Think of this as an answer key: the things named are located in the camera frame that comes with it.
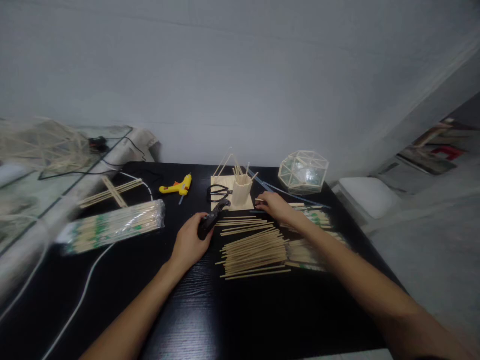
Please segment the glass geometric terrarium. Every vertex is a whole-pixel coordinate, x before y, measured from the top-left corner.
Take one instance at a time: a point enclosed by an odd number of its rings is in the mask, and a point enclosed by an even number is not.
[[[322,191],[329,162],[315,151],[297,151],[280,165],[278,178],[293,195],[316,194]]]

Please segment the black scissors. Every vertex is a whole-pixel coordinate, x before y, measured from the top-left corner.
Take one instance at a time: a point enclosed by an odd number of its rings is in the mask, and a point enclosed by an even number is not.
[[[213,188],[220,188],[219,190],[212,191]],[[233,194],[232,190],[229,190],[228,187],[223,185],[212,185],[206,189],[206,199],[210,203],[219,203],[223,199],[226,199],[229,195]]]

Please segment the white wall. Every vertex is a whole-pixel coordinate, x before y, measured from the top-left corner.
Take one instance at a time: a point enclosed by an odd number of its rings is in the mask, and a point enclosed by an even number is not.
[[[469,0],[0,0],[0,116],[145,127],[164,162],[316,150],[332,180],[424,130],[373,146],[479,19]]]

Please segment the power cord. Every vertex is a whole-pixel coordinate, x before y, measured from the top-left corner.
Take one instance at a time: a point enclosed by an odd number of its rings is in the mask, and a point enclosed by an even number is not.
[[[107,140],[122,140],[122,139],[128,139],[130,140],[130,142],[132,143],[132,145],[135,147],[135,149],[137,149],[139,152],[141,152],[141,157],[142,157],[142,162],[145,163],[147,161],[147,159],[145,158],[145,153],[140,150],[137,145],[135,145],[135,143],[132,141],[131,138],[129,137],[107,137],[106,138]],[[125,166],[126,164],[128,164],[128,162],[124,163],[124,164],[111,164],[109,162],[107,162],[105,160],[105,157],[110,154],[110,151],[107,152],[105,154],[105,156],[101,159],[102,161],[104,161],[106,164],[110,165],[110,166],[118,166],[118,167],[123,167]],[[40,173],[40,175],[38,176],[38,180],[39,181],[43,181],[43,180],[48,180],[48,179],[53,179],[53,178],[59,178],[59,177],[62,177],[62,176],[65,176],[65,175],[71,175],[71,174],[83,174],[83,175],[103,175],[103,174],[106,174],[106,173],[110,173],[110,171],[105,171],[105,172],[98,172],[98,173],[93,173],[93,172],[83,172],[83,171],[69,171],[69,172],[65,172],[65,173],[61,173],[61,174],[58,174],[58,175],[52,175],[52,176],[47,176],[47,177],[42,177],[43,175],[43,171]]]
[[[135,147],[135,149],[137,149],[139,152],[141,152],[142,161],[143,161],[144,163],[147,161],[147,159],[145,158],[145,153],[144,153],[142,150],[140,150],[140,149],[137,147],[137,145],[135,145],[135,143],[132,141],[131,138],[125,136],[125,137],[106,137],[106,139],[107,139],[107,140],[122,140],[122,139],[128,139],[128,140],[130,140],[131,144]]]
[[[118,170],[115,170],[115,169],[112,169],[112,171],[115,171],[115,172],[118,172],[122,175],[125,175],[126,177],[129,177],[129,178],[132,178],[134,180],[141,180],[135,176],[132,176],[132,175],[129,175],[127,173],[124,173],[124,172],[121,172],[121,171],[118,171]],[[151,201],[154,200],[154,197],[152,195],[152,191],[150,190],[149,186],[143,182],[141,182],[143,185],[146,186],[146,188],[148,189],[148,192],[150,193],[150,199]],[[60,331],[60,333],[57,335],[55,341],[53,342],[53,344],[50,346],[50,348],[48,349],[48,351],[45,353],[45,355],[41,358],[41,360],[46,360],[50,354],[52,353],[52,351],[55,349],[55,347],[57,346],[57,344],[59,343],[60,339],[62,338],[62,336],[64,335],[65,331],[67,330],[67,328],[69,327],[70,323],[72,322],[72,320],[74,319],[75,315],[77,315],[77,312],[79,311],[80,309],[80,306],[82,306],[82,303],[84,302],[84,299],[85,299],[85,296],[87,294],[87,290],[89,288],[89,285],[90,285],[90,280],[92,278],[92,274],[94,273],[94,270],[95,270],[95,267],[97,266],[97,264],[100,262],[100,260],[104,257],[104,255],[115,245],[115,243],[111,244],[109,247],[107,247],[107,249],[101,253],[101,255],[96,259],[96,261],[93,263],[91,269],[90,269],[90,272],[88,273],[88,277],[86,279],[86,283],[85,283],[85,287],[83,288],[83,293],[81,294],[81,297],[80,297],[80,301],[78,302],[75,310],[73,311],[73,313],[71,314],[70,318],[68,319],[68,321],[66,322],[66,324],[64,325],[63,329]]]
[[[60,331],[60,333],[57,335],[55,341],[53,342],[53,344],[50,346],[50,348],[48,349],[48,351],[45,353],[45,355],[41,358],[41,360],[46,360],[50,354],[52,353],[52,351],[55,349],[55,347],[57,346],[57,344],[59,343],[60,339],[62,338],[62,336],[64,335],[65,331],[67,330],[67,328],[69,327],[70,323],[72,322],[72,320],[74,319],[75,315],[77,315],[77,312],[79,311],[80,307],[82,306],[82,303],[84,302],[84,299],[85,299],[85,295],[87,294],[87,290],[89,288],[89,285],[90,285],[90,280],[92,279],[92,274],[94,273],[94,270],[95,268],[97,267],[98,263],[100,262],[100,260],[105,256],[105,254],[111,249],[114,247],[114,243],[111,244],[109,247],[106,248],[106,250],[104,252],[101,253],[101,255],[96,259],[96,261],[93,263],[91,269],[90,269],[90,272],[88,273],[88,277],[86,278],[86,283],[85,283],[85,287],[83,288],[83,293],[81,294],[81,297],[80,297],[80,301],[78,302],[75,310],[73,310],[70,318],[68,319],[68,321],[65,323],[65,325],[63,326],[63,329]]]
[[[6,308],[6,310],[0,316],[0,324],[5,319],[5,317],[8,315],[8,313],[14,308],[15,304],[19,301],[19,299],[22,297],[22,295],[24,294],[27,287],[30,285],[30,282],[32,281],[35,274],[39,270],[40,265],[44,262],[45,256],[47,255],[47,250],[49,249],[49,238],[51,237],[51,233],[50,233],[50,229],[48,228],[47,224],[45,223],[45,221],[43,219],[40,219],[40,218],[35,217],[35,216],[29,216],[29,215],[6,215],[6,216],[1,217],[1,219],[3,219],[3,220],[18,219],[18,218],[32,219],[32,220],[35,220],[37,223],[42,224],[42,226],[45,228],[47,236],[45,237],[45,241],[44,241],[44,244],[43,244],[43,251],[41,253],[40,259],[38,260],[38,263],[36,264],[35,268],[31,272],[30,276],[28,277],[28,280],[25,282],[25,284],[21,288],[18,295],[15,297],[15,299],[13,299],[11,304]]]

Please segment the plastic wrap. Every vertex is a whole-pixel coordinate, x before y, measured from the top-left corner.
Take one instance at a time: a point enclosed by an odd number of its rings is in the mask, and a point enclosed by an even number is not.
[[[57,242],[64,255],[75,255],[163,227],[165,203],[155,200],[72,222]]]

